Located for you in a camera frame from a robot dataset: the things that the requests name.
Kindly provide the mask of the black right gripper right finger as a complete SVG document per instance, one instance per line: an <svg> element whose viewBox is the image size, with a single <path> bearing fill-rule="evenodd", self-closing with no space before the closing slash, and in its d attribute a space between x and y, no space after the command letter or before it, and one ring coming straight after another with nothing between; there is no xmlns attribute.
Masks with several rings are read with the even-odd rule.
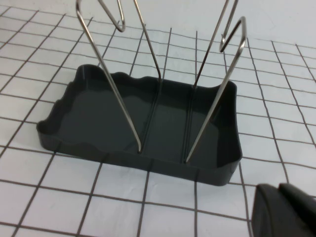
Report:
<svg viewBox="0 0 316 237"><path fill-rule="evenodd" d="M299 218L316 236L316 200L291 184L280 184L279 191L290 203Z"/></svg>

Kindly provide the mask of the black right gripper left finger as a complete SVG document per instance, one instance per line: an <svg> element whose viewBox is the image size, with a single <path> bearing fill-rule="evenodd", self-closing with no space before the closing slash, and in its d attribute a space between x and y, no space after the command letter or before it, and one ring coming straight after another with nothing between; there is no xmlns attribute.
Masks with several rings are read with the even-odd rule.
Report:
<svg viewBox="0 0 316 237"><path fill-rule="evenodd" d="M294 210L280 191L268 184L256 187L251 226L255 237L294 236Z"/></svg>

